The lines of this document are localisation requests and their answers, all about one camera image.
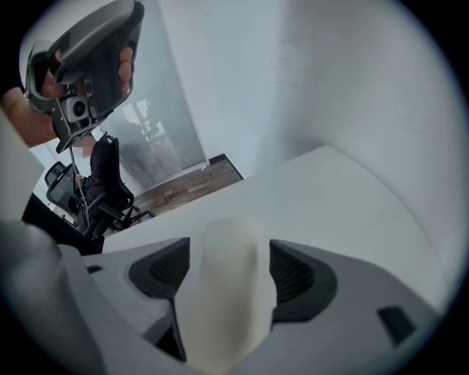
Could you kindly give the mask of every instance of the black slot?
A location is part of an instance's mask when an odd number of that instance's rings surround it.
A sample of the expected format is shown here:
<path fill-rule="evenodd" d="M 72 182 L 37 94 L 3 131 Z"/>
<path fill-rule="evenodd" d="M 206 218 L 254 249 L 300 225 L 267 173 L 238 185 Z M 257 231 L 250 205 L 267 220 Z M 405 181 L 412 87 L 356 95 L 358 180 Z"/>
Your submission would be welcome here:
<path fill-rule="evenodd" d="M 177 360 L 185 362 L 184 349 L 182 349 L 181 344 L 177 342 L 173 327 L 166 331 L 159 342 L 156 343 L 156 347 Z"/>
<path fill-rule="evenodd" d="M 92 266 L 88 266 L 86 269 L 88 270 L 89 274 L 99 272 L 99 271 L 102 270 L 102 268 L 100 266 L 97 266 L 96 264 L 94 264 Z"/>
<path fill-rule="evenodd" d="M 398 346 L 416 330 L 416 326 L 399 306 L 381 308 L 377 313 L 394 346 Z"/>

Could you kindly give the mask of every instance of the camera lens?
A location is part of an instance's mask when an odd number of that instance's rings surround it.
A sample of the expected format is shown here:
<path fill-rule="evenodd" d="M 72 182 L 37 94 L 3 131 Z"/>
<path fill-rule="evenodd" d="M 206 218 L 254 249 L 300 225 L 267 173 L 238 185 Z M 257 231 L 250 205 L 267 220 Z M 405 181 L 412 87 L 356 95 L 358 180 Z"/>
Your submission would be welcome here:
<path fill-rule="evenodd" d="M 85 113 L 85 110 L 86 110 L 86 106 L 85 106 L 85 103 L 83 102 L 76 102 L 75 105 L 73 106 L 73 113 L 77 117 L 83 116 L 83 114 Z"/>

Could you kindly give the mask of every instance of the white plastic part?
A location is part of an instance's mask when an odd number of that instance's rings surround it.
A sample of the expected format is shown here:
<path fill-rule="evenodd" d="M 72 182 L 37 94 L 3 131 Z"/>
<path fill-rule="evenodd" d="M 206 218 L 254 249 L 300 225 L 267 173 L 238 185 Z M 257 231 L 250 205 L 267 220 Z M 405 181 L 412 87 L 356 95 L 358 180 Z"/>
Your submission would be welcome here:
<path fill-rule="evenodd" d="M 183 337 L 188 365 L 224 374 L 269 334 L 276 289 L 262 233 L 240 218 L 207 225 L 190 334 Z"/>
<path fill-rule="evenodd" d="M 0 109 L 0 220 L 21 220 L 43 169 Z"/>

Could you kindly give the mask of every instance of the wooden floor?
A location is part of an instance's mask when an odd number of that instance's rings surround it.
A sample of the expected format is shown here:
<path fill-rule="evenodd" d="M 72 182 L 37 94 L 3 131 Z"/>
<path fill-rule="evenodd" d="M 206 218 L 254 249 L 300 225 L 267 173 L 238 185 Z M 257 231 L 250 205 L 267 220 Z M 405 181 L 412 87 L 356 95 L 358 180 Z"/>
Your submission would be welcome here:
<path fill-rule="evenodd" d="M 160 215 L 240 180 L 231 165 L 222 160 L 203 171 L 191 172 L 141 194 L 134 205 Z"/>

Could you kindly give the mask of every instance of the cable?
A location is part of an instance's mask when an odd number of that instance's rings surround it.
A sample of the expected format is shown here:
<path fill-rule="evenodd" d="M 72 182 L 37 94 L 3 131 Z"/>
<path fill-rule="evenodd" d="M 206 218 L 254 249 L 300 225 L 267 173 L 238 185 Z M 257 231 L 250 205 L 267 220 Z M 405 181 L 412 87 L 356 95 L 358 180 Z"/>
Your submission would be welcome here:
<path fill-rule="evenodd" d="M 73 156 L 73 150 L 72 150 L 72 147 L 69 147 L 69 150 L 70 150 L 70 156 L 72 158 L 72 166 L 73 166 L 73 179 L 74 179 L 74 182 L 75 182 L 75 178 L 76 178 L 76 175 L 78 174 L 77 170 L 76 170 L 76 165 L 75 165 L 75 157 Z M 84 232 L 89 228 L 89 215 L 88 215 L 88 204 L 86 203 L 86 199 L 85 199 L 85 195 L 83 194 L 83 191 L 81 189 L 81 184 L 80 182 L 78 183 L 78 189 L 80 190 L 80 194 L 81 194 L 81 197 L 83 199 L 83 203 L 84 203 L 84 206 L 85 206 L 85 224 L 86 224 L 86 228 L 84 230 Z"/>

